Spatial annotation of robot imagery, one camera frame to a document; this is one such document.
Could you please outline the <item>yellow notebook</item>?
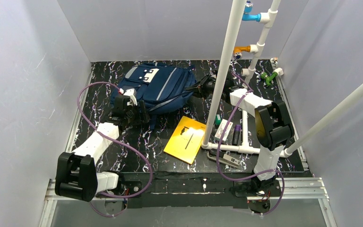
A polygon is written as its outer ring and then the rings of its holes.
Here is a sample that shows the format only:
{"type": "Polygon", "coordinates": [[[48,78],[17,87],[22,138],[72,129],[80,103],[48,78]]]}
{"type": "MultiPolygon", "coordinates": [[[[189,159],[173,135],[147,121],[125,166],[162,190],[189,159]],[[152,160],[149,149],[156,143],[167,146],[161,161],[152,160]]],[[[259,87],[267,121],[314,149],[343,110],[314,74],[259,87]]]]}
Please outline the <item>yellow notebook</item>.
{"type": "Polygon", "coordinates": [[[183,116],[167,142],[164,152],[189,165],[193,164],[205,130],[205,124],[183,116]]]}

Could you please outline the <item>navy blue student backpack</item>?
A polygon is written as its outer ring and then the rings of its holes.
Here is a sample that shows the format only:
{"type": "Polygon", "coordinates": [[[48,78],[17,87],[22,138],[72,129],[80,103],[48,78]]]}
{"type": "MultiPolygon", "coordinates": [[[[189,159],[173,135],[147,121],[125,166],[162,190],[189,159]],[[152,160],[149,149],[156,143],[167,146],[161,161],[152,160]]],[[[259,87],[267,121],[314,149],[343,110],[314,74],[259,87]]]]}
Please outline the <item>navy blue student backpack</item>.
{"type": "Polygon", "coordinates": [[[136,98],[145,103],[150,116],[149,124],[153,129],[159,115],[174,112],[182,108],[193,96],[193,92],[184,89],[197,82],[192,67],[180,68],[161,63],[142,63],[132,67],[112,92],[110,107],[118,94],[134,88],[136,98]]]}

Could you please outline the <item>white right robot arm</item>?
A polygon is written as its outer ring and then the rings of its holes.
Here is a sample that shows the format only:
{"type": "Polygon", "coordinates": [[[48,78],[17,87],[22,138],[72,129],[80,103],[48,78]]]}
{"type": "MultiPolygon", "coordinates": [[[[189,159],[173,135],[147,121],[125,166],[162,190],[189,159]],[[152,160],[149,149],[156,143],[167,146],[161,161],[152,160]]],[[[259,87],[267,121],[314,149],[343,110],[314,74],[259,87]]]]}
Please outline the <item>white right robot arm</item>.
{"type": "Polygon", "coordinates": [[[270,101],[259,97],[245,81],[237,84],[230,75],[224,79],[225,82],[221,84],[220,77],[206,75],[188,87],[187,91],[200,98],[219,95],[235,109],[240,108],[255,118],[256,136],[260,143],[259,157],[253,170],[254,174],[245,177],[245,180],[270,181],[276,175],[279,158],[289,156],[285,147],[294,137],[294,127],[286,103],[282,100],[270,101]]]}

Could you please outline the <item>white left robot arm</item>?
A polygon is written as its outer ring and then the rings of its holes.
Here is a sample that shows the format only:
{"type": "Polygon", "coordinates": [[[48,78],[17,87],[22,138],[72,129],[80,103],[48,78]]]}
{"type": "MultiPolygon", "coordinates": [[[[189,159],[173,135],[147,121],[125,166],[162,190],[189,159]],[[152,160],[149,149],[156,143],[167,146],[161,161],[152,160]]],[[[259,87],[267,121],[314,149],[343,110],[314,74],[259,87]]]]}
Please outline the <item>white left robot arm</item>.
{"type": "Polygon", "coordinates": [[[137,100],[136,94],[133,88],[122,90],[122,94],[114,99],[114,107],[98,124],[97,130],[71,153],[60,154],[55,177],[57,195],[91,201],[104,191],[112,191],[119,196],[124,194],[124,175],[114,171],[98,173],[96,164],[122,130],[134,123],[149,120],[145,104],[137,100]]]}

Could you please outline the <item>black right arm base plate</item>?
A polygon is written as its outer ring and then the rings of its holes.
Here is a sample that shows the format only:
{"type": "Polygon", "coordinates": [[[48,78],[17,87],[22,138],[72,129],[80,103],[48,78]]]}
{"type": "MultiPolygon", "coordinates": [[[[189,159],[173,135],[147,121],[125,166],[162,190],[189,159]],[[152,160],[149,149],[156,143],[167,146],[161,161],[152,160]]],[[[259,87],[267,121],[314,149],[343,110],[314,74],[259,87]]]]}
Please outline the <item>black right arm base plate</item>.
{"type": "Polygon", "coordinates": [[[272,196],[280,196],[282,187],[276,178],[260,181],[254,177],[245,181],[233,182],[230,192],[236,197],[252,197],[259,196],[267,198],[272,196]]]}

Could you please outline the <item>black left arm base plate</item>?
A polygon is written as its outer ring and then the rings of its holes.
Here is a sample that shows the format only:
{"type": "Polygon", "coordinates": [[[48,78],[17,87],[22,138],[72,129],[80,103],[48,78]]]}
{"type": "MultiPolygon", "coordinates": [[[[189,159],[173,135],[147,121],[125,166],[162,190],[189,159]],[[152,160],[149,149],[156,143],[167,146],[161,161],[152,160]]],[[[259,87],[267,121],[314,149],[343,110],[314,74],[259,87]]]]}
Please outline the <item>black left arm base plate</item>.
{"type": "Polygon", "coordinates": [[[126,196],[139,192],[143,188],[142,182],[133,179],[127,179],[124,176],[120,176],[117,187],[107,190],[106,192],[111,195],[126,196]]]}

